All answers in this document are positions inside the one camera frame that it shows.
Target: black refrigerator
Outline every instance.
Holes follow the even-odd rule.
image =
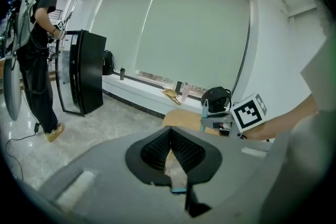
[[[106,37],[67,31],[57,41],[56,85],[64,112],[85,116],[103,105],[102,68]]]

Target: black baseboard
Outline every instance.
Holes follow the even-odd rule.
[[[106,95],[108,95],[109,97],[112,97],[113,99],[116,99],[117,101],[122,102],[122,103],[124,103],[126,105],[129,105],[129,106],[131,106],[131,107],[133,107],[135,109],[138,109],[138,110],[140,110],[142,112],[145,112],[145,113],[147,113],[149,115],[152,115],[152,116],[155,116],[157,118],[164,119],[164,117],[165,117],[164,114],[161,114],[159,112],[156,112],[156,111],[148,109],[148,108],[144,108],[141,105],[134,104],[133,102],[128,101],[128,100],[126,100],[124,98],[121,98],[121,97],[119,97],[119,96],[117,96],[117,95],[115,95],[115,94],[113,94],[111,92],[108,92],[108,91],[104,90],[104,89],[102,89],[102,90],[103,90],[103,93],[106,94]]]

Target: yellow shoe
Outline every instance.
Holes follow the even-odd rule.
[[[45,133],[49,142],[54,141],[64,131],[64,125],[58,123],[57,128],[51,133]]]

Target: tiled floor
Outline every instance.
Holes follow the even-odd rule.
[[[59,122],[65,124],[65,131],[54,142],[49,143],[40,128],[36,136],[22,141],[11,141],[8,145],[8,151],[17,157],[22,165],[24,181],[35,189],[58,169],[94,145],[162,125],[161,119],[104,94],[104,105],[85,118],[64,113],[58,99],[56,83],[51,84],[54,91],[54,111]],[[24,100],[18,120],[12,121],[6,110],[4,96],[0,94],[2,150],[8,139],[34,134],[34,125],[35,120]],[[8,157],[8,163],[14,175],[21,178],[16,161]]]

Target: wooden table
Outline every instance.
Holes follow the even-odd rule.
[[[201,129],[201,117],[202,115],[195,112],[175,109],[166,114],[163,119],[162,126],[178,126],[186,127],[195,131]],[[206,127],[205,133],[219,135],[219,131]]]

